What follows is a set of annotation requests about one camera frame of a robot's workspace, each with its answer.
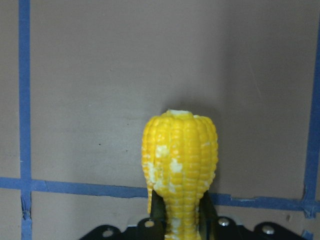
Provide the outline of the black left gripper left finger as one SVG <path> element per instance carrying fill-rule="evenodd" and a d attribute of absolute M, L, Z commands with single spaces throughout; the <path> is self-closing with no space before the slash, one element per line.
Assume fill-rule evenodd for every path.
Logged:
<path fill-rule="evenodd" d="M 165 239 L 167 230 L 167 214 L 164 199 L 152 191 L 150 217 L 161 223 L 161 240 Z"/>

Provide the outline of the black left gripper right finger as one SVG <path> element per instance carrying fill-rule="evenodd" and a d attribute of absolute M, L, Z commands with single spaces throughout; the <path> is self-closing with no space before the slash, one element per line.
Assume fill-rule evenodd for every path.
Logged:
<path fill-rule="evenodd" d="M 199 202 L 198 230 L 202 240 L 216 240 L 217 211 L 208 191 L 203 194 Z"/>

